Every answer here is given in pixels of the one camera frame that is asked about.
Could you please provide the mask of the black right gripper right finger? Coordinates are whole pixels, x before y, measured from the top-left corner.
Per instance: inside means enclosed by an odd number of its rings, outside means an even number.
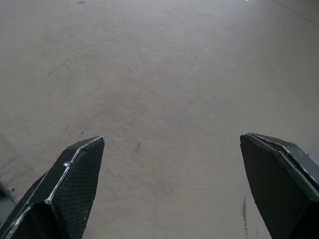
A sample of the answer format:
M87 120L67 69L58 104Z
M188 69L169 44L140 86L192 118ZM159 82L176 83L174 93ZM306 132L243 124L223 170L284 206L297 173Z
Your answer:
M247 133L240 146L250 190L273 239L319 237L319 165L300 147Z

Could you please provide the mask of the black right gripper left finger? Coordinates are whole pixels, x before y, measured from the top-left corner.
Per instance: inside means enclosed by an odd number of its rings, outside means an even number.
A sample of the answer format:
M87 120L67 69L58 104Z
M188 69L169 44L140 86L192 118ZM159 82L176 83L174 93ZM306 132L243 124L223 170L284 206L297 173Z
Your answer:
M103 136L65 148L0 227L2 239L80 239L96 196Z

